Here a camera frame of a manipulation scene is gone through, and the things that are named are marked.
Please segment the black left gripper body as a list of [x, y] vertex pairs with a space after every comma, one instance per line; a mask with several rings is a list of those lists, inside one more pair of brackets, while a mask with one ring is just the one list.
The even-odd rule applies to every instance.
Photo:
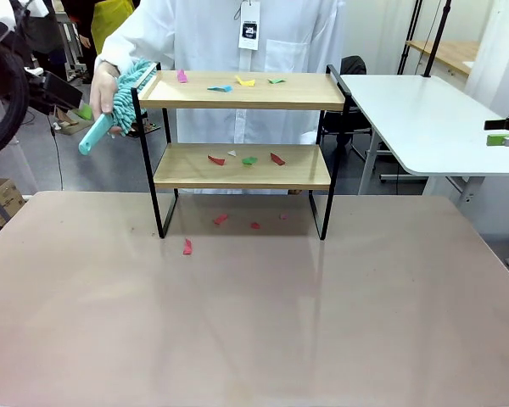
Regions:
[[81, 106], [83, 93], [69, 82], [42, 69], [25, 69], [28, 93], [25, 107], [42, 114], [52, 114], [55, 109], [69, 111]]

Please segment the person's right hand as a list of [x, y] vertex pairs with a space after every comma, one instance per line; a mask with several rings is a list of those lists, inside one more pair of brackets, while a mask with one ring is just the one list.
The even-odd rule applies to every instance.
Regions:
[[119, 74], [117, 68], [106, 61], [95, 69], [90, 91], [90, 106], [95, 120], [102, 114], [113, 112]]

